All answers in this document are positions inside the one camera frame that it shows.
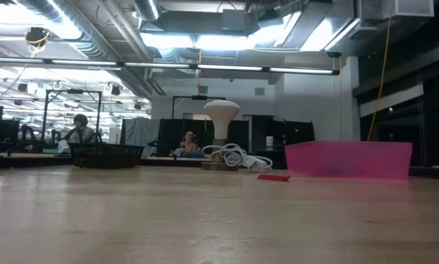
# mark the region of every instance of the yellow cable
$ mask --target yellow cable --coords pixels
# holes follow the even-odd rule
[[[376,109],[373,113],[373,120],[371,121],[371,127],[369,129],[368,138],[366,139],[366,141],[370,141],[371,135],[373,134],[374,121],[376,120],[376,113],[378,112],[379,102],[382,94],[382,87],[384,86],[384,73],[386,71],[386,62],[388,60],[388,51],[389,51],[389,37],[391,35],[391,21],[392,21],[392,12],[391,12],[391,16],[389,17],[388,32],[386,34],[386,47],[384,50],[384,59],[382,61],[380,92],[378,93],[378,98],[376,99]]]

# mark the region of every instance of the man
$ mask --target man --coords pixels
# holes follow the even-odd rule
[[[64,139],[68,140],[68,143],[93,143],[95,138],[93,137],[94,130],[87,127],[87,117],[83,114],[77,114],[73,118],[74,126],[73,130],[68,132]]]

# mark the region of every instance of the pink plastic bin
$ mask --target pink plastic bin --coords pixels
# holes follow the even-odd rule
[[[406,180],[412,143],[306,142],[285,153],[290,175]]]

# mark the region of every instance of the lamp base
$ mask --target lamp base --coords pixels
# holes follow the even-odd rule
[[[235,172],[239,168],[238,166],[228,166],[226,163],[202,162],[202,169]]]

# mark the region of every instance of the black basket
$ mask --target black basket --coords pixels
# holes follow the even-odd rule
[[[139,165],[145,147],[117,144],[69,144],[74,166],[116,169]]]

